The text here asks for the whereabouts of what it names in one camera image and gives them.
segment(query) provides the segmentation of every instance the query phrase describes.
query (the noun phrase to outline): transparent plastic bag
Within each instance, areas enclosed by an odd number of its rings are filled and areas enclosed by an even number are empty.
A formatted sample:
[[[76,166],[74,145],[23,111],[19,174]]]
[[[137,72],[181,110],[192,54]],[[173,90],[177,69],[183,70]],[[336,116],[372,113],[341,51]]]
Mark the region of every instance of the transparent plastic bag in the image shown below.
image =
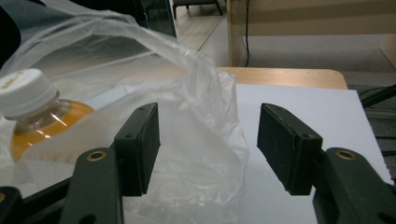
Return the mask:
[[[78,7],[46,4],[63,12]],[[79,8],[69,19],[35,31],[0,76],[38,68],[61,98],[96,110],[30,147],[15,165],[7,157],[12,122],[1,119],[0,185],[17,186],[27,196],[58,182],[72,174],[80,153],[109,147],[137,107],[157,102],[162,144],[148,194],[123,199],[126,223],[238,223],[248,147],[232,75],[173,37],[113,12]]]

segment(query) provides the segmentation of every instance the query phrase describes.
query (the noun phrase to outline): white bottle cap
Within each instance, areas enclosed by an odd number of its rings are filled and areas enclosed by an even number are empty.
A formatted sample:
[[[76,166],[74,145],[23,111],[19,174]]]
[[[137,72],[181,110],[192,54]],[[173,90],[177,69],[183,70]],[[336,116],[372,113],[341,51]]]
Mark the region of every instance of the white bottle cap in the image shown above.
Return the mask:
[[[0,78],[0,111],[4,117],[23,116],[47,104],[56,93],[40,70],[21,70]]]

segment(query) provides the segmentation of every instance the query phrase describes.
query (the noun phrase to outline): wooden panel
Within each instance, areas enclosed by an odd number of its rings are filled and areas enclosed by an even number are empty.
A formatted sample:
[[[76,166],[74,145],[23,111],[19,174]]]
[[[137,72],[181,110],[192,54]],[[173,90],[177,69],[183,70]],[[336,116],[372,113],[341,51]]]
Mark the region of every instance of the wooden panel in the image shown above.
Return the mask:
[[[344,76],[328,69],[221,67],[241,84],[313,87],[347,90]]]
[[[250,0],[249,35],[396,34],[394,0],[274,0],[267,5]]]
[[[244,50],[247,0],[227,1],[229,65],[236,66]]]

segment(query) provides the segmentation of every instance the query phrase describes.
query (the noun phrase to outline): black mount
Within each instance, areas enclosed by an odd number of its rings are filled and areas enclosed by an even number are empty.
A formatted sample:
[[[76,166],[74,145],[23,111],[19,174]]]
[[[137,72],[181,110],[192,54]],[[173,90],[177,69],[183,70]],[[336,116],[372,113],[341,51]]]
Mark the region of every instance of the black mount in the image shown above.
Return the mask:
[[[318,223],[396,223],[396,189],[366,159],[322,138],[288,110],[262,104],[258,148],[290,195],[316,188]]]
[[[72,177],[25,199],[1,187],[0,224],[121,224],[121,196],[147,193],[159,147],[158,105],[140,106],[110,148],[78,157]]]

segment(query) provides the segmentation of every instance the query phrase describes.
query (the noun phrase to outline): brass insert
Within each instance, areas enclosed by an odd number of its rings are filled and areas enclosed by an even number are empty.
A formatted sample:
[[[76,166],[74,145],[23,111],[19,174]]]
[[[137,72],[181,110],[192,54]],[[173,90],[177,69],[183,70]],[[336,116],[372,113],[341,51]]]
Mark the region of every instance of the brass insert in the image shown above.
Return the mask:
[[[6,198],[6,194],[0,192],[0,203],[2,203],[5,198]]]
[[[99,161],[106,156],[104,151],[94,151],[90,155],[87,156],[87,161]]]
[[[341,159],[347,160],[347,161],[354,161],[356,160],[356,156],[354,153],[346,151],[346,150],[337,150],[335,154],[340,157]]]

